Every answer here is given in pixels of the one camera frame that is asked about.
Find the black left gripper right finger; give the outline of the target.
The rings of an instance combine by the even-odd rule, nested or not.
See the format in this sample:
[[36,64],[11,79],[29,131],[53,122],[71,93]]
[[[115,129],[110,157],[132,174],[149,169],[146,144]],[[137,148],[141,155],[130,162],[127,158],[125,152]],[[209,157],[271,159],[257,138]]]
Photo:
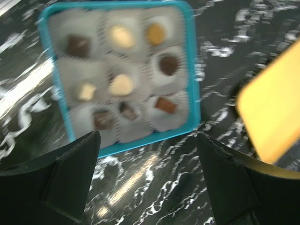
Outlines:
[[206,134],[197,150],[218,225],[298,225],[300,174],[266,164]]

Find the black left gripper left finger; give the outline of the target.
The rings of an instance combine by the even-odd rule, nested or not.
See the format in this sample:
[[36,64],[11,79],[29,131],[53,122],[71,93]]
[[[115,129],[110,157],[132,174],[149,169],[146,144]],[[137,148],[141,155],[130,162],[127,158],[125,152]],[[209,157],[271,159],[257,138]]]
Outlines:
[[0,172],[2,225],[79,225],[101,136],[92,131],[37,158]]

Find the dark chocolate edge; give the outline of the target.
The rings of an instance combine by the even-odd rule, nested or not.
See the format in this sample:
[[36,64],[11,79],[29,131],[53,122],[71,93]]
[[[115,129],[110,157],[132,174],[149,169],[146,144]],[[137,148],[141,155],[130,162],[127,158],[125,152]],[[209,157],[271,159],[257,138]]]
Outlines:
[[96,130],[107,130],[113,126],[113,117],[108,111],[94,112],[93,121]]

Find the white chocolate bar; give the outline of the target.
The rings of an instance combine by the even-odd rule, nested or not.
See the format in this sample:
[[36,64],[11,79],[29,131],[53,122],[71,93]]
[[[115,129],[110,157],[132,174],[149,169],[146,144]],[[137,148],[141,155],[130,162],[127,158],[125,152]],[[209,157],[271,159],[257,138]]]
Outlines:
[[77,99],[81,101],[90,101],[94,98],[94,92],[96,91],[96,86],[91,83],[82,83],[78,86]]

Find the white chocolate round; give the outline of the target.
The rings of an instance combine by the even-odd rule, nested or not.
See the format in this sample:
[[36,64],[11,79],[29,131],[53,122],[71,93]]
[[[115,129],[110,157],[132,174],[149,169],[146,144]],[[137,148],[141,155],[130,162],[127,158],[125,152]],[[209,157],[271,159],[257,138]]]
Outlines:
[[108,92],[115,96],[126,96],[134,90],[134,81],[127,74],[117,75],[108,88]]

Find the dark chocolate square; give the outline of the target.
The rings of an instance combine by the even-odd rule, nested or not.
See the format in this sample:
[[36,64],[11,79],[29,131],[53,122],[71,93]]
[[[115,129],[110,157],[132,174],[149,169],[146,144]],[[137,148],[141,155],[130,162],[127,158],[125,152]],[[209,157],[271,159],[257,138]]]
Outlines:
[[123,115],[123,117],[127,118],[130,121],[134,121],[138,117],[135,113],[134,108],[132,108],[126,102],[120,103],[119,112]]
[[86,58],[90,54],[90,45],[90,37],[70,34],[67,37],[65,52],[71,56]]

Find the white chocolate top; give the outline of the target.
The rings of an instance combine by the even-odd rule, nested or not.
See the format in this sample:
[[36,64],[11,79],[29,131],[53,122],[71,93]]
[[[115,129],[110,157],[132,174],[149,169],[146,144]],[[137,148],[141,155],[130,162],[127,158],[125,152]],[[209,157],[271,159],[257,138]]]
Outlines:
[[122,48],[131,48],[135,45],[132,32],[124,26],[116,25],[110,28],[111,40]]

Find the brown chocolate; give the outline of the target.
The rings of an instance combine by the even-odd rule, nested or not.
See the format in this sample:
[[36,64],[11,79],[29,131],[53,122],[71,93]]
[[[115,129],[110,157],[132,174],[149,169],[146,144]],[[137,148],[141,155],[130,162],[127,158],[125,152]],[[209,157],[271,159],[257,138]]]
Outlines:
[[147,29],[147,39],[152,45],[160,45],[165,41],[166,31],[163,25],[152,23]]

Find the brown chocolate block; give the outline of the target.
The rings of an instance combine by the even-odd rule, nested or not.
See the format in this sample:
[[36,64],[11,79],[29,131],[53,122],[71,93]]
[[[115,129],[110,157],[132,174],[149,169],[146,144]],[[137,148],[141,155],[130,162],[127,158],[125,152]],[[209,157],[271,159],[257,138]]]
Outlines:
[[165,97],[158,97],[154,107],[168,114],[175,114],[177,104]]

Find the dark chocolate top piece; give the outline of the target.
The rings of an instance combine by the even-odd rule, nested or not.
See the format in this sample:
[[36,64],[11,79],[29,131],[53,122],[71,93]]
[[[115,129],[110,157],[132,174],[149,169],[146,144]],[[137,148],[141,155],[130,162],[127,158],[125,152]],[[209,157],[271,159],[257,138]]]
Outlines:
[[160,71],[167,75],[172,76],[179,68],[179,60],[175,56],[163,56],[159,60]]

